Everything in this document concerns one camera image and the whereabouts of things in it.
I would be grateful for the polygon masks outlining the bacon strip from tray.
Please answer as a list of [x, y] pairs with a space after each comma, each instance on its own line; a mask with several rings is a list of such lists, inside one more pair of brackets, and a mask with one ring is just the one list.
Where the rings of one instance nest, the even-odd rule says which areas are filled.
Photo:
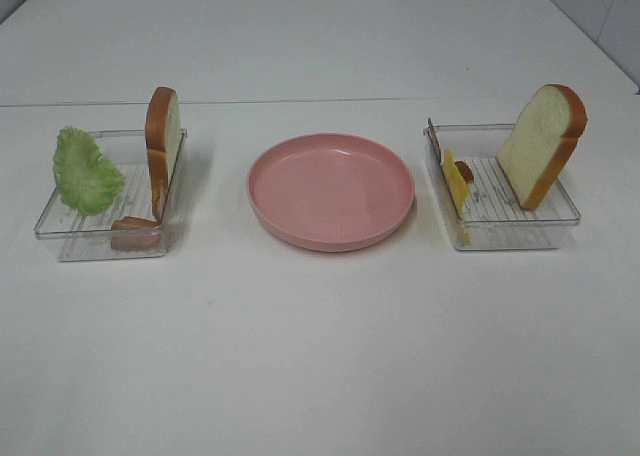
[[431, 147], [438, 159], [438, 162], [444, 165], [447, 163], [449, 166], [455, 167], [460, 173], [461, 177], [466, 183], [474, 181], [474, 175], [468, 164], [462, 160], [454, 161], [452, 158], [447, 160], [443, 155], [440, 148], [439, 140], [436, 136], [435, 126], [431, 119], [427, 120], [427, 136], [431, 142]]
[[167, 251], [162, 222], [157, 214], [156, 193], [153, 182], [149, 183], [150, 210], [152, 219], [124, 216], [115, 220], [111, 230], [111, 249], [120, 252], [163, 252]]

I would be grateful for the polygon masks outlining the pink round plate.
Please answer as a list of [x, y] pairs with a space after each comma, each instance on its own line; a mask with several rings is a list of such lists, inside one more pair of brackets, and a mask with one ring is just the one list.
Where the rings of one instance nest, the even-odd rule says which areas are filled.
[[317, 133], [260, 155], [247, 176], [252, 209], [292, 245], [346, 252], [374, 245], [409, 214], [415, 184], [406, 163], [363, 137]]

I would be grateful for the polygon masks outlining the clear plastic tray right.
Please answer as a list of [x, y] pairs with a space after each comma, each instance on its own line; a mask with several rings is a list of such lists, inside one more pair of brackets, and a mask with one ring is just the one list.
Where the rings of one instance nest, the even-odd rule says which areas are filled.
[[[511, 124], [435, 125], [424, 128], [426, 166], [455, 249], [507, 251], [555, 249], [581, 215], [560, 182], [541, 204], [525, 210], [496, 160], [512, 132]], [[457, 210], [444, 175], [445, 151], [470, 168], [470, 194]]]

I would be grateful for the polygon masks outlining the bread slice from tray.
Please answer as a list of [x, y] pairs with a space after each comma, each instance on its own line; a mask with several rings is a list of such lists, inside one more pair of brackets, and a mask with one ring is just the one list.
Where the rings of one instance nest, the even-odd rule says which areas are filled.
[[145, 138], [152, 192], [165, 193], [181, 142], [179, 100], [175, 90], [158, 87], [149, 103]]

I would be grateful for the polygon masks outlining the yellow cheese slice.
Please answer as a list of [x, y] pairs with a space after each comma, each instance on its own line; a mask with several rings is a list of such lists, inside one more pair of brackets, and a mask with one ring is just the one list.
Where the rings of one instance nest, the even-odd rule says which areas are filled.
[[455, 220], [460, 245], [468, 248], [472, 242], [469, 233], [461, 226], [461, 217], [466, 198], [470, 194], [469, 186], [462, 173], [455, 164], [453, 151], [447, 148], [444, 152], [442, 165], [444, 177], [455, 209]]

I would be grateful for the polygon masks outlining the bread slice in right tray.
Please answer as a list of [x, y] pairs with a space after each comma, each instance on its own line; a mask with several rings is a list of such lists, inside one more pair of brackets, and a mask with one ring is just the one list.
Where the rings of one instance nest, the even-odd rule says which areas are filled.
[[536, 209], [557, 180], [588, 121], [568, 86], [547, 84], [523, 108], [496, 158], [521, 208]]

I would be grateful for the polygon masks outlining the green lettuce leaf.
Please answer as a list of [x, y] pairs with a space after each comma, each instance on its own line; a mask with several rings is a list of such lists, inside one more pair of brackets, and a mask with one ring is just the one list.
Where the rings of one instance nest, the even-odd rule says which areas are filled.
[[103, 155], [95, 139], [71, 126], [57, 136], [53, 175], [62, 202], [88, 216], [106, 211], [125, 182], [123, 173]]

